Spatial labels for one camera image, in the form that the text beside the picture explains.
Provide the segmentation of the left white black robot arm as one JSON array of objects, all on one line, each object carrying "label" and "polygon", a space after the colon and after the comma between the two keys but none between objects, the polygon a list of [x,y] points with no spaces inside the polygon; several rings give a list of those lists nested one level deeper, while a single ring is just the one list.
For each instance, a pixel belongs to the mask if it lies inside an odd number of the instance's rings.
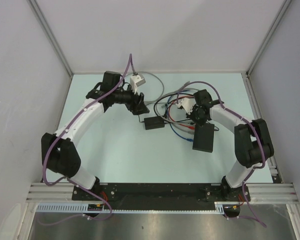
[{"label": "left white black robot arm", "polygon": [[90,200],[100,196],[99,179],[83,166],[77,145],[92,123],[114,104],[125,105],[127,110],[138,116],[150,111],[145,105],[144,94],[138,87],[145,84],[142,75],[134,73],[127,89],[123,88],[124,76],[106,71],[102,82],[88,92],[76,115],[55,133],[45,133],[41,138],[42,166],[83,187],[83,194]]}]

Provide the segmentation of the small black adapter box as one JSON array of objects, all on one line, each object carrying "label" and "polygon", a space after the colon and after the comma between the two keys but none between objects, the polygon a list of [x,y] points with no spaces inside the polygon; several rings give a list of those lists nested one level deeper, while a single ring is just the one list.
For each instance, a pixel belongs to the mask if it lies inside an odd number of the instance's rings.
[{"label": "small black adapter box", "polygon": [[160,116],[146,117],[143,120],[145,130],[154,130],[165,127],[165,122]]}]

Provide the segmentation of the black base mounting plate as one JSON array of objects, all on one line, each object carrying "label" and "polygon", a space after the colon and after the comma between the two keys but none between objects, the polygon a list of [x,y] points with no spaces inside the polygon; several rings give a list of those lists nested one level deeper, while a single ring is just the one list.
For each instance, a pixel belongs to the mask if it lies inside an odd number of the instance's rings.
[{"label": "black base mounting plate", "polygon": [[113,208],[198,210],[215,202],[251,199],[247,186],[230,189],[222,183],[101,183],[92,190]]}]

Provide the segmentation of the right aluminium corner post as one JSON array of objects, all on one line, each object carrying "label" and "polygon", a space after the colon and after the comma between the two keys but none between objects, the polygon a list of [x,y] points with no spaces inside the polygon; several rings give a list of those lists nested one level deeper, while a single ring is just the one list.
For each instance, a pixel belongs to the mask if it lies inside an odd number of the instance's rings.
[{"label": "right aluminium corner post", "polygon": [[260,61],[262,55],[264,54],[267,46],[271,42],[272,38],[274,37],[278,27],[280,26],[283,18],[285,17],[286,13],[288,12],[290,6],[294,0],[284,0],[281,4],[277,14],[274,17],[273,22],[271,23],[268,31],[266,32],[265,37],[263,38],[261,45],[257,49],[256,54],[254,55],[251,63],[249,64],[245,74],[249,77],[252,72],[254,71],[255,67],[257,66],[258,62]]}]

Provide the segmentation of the black Mercury network switch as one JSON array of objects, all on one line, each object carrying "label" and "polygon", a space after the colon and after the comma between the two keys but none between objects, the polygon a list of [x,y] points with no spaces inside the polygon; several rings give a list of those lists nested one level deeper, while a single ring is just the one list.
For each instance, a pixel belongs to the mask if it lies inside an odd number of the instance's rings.
[{"label": "black Mercury network switch", "polygon": [[192,149],[212,153],[214,147],[214,132],[214,124],[206,123],[203,126],[196,124],[194,128]]}]

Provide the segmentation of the black ethernet cable teal plug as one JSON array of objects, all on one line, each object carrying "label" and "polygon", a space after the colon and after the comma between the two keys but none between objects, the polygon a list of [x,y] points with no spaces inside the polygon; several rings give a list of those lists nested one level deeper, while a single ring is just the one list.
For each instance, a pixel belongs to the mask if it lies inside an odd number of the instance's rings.
[{"label": "black ethernet cable teal plug", "polygon": [[177,92],[169,92],[163,94],[153,104],[153,112],[155,116],[161,117],[165,124],[172,127],[177,133],[183,132],[193,135],[195,132],[195,123],[182,113],[183,109],[178,109]]}]

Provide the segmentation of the left aluminium corner post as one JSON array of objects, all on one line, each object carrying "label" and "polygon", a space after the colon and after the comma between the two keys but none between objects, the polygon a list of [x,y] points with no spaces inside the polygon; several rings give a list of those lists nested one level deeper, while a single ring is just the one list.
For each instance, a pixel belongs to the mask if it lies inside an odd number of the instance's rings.
[{"label": "left aluminium corner post", "polygon": [[39,3],[37,0],[27,0],[27,3],[34,14],[35,18],[37,19],[42,31],[44,32],[48,42],[50,43],[53,51],[55,52],[57,58],[61,62],[62,67],[66,71],[67,75],[72,78],[74,73],[70,67],[70,64],[68,60],[66,59],[66,56],[55,36],[53,33],[50,24],[47,21],[47,18],[45,17]]}]

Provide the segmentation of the aluminium corner post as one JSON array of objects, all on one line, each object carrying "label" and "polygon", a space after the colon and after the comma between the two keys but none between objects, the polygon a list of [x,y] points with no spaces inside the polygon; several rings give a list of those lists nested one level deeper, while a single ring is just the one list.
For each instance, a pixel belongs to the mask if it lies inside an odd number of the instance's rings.
[{"label": "aluminium corner post", "polygon": [[42,31],[44,32],[48,42],[50,43],[53,51],[55,52],[57,58],[61,62],[62,67],[66,71],[67,75],[72,78],[74,73],[70,67],[70,64],[68,60],[66,59],[66,56],[55,36],[53,33],[50,24],[47,21],[47,18],[45,17],[39,3],[37,0],[27,0],[27,3],[34,14],[35,18],[37,19]]},{"label": "aluminium corner post", "polygon": [[252,72],[254,71],[255,67],[257,66],[258,62],[260,61],[262,55],[264,54],[267,46],[271,42],[272,38],[274,37],[278,27],[280,26],[283,18],[285,17],[286,13],[288,12],[290,6],[294,0],[284,0],[281,4],[277,14],[274,17],[273,22],[271,23],[268,31],[266,32],[265,37],[263,38],[261,45],[257,49],[256,54],[254,55],[251,63],[249,64],[245,74],[249,77]]}]

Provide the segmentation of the aluminium front frame rail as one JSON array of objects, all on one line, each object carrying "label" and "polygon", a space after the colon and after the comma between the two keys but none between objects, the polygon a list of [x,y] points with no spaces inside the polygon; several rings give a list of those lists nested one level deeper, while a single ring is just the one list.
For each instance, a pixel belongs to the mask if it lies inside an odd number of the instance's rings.
[{"label": "aluminium front frame rail", "polygon": [[[247,183],[251,203],[267,204],[298,204],[299,200],[291,183]],[[44,183],[32,183],[26,197],[33,203],[70,203],[74,186],[71,183],[58,183],[47,186]]]}]

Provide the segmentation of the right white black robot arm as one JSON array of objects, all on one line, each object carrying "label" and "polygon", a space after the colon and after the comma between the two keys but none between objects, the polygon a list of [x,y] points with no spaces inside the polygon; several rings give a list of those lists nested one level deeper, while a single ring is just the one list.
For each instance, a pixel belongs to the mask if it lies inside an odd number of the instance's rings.
[{"label": "right white black robot arm", "polygon": [[184,98],[179,107],[186,117],[195,124],[193,150],[213,152],[215,121],[234,135],[236,161],[231,170],[222,177],[220,195],[232,201],[239,192],[244,192],[244,184],[257,169],[266,165],[274,155],[274,147],[267,123],[264,119],[247,119],[225,106],[220,99],[213,100],[207,90],[194,93],[193,99]]}]

